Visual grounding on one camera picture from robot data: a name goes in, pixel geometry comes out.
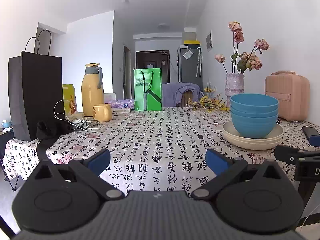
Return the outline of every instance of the thermos lid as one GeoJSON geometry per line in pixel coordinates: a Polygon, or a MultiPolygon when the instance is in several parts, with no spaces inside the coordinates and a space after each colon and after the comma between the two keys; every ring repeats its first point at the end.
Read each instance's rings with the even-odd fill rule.
{"type": "Polygon", "coordinates": [[[88,63],[85,66],[86,67],[95,67],[95,66],[98,66],[98,65],[100,65],[100,63],[88,63]]]}

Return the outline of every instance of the white textured vase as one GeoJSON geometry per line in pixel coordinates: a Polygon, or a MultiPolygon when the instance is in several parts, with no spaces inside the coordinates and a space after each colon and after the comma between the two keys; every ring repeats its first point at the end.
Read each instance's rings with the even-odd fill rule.
{"type": "Polygon", "coordinates": [[[233,95],[244,93],[244,79],[243,74],[227,74],[225,95],[227,96],[227,107],[230,107],[230,98],[233,95]]]}

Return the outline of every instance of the floor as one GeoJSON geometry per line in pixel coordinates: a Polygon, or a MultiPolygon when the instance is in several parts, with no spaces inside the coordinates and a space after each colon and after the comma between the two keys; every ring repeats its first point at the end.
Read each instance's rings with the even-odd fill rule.
{"type": "MultiPolygon", "coordinates": [[[[4,175],[2,171],[0,171],[0,215],[7,222],[7,224],[11,227],[11,229],[18,233],[20,231],[16,220],[11,211],[11,205],[14,197],[19,191],[19,188],[23,185],[24,181],[20,178],[18,181],[17,190],[13,192],[8,182],[4,181],[4,175]]],[[[296,230],[301,235],[303,235],[307,240],[318,240],[320,236],[320,223],[304,226],[302,231],[300,231],[300,227],[296,230]]],[[[8,240],[6,235],[0,230],[0,240],[8,240]]]]}

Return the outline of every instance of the gray refrigerator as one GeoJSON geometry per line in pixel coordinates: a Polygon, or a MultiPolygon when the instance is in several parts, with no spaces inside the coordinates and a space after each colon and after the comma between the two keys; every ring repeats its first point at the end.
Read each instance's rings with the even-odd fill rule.
{"type": "Polygon", "coordinates": [[[190,58],[186,59],[183,55],[189,49],[178,49],[178,75],[179,82],[197,84],[202,91],[202,67],[198,67],[198,54],[197,49],[190,49],[193,54],[190,58]]]}

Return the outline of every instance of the yellow box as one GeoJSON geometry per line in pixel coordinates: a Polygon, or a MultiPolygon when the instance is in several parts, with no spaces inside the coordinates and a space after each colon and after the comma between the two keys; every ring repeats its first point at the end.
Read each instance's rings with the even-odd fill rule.
{"type": "Polygon", "coordinates": [[[64,112],[66,115],[72,115],[77,111],[76,91],[73,85],[62,85],[64,112]]]}
{"type": "Polygon", "coordinates": [[[200,41],[184,41],[184,44],[200,44],[200,41]]]}

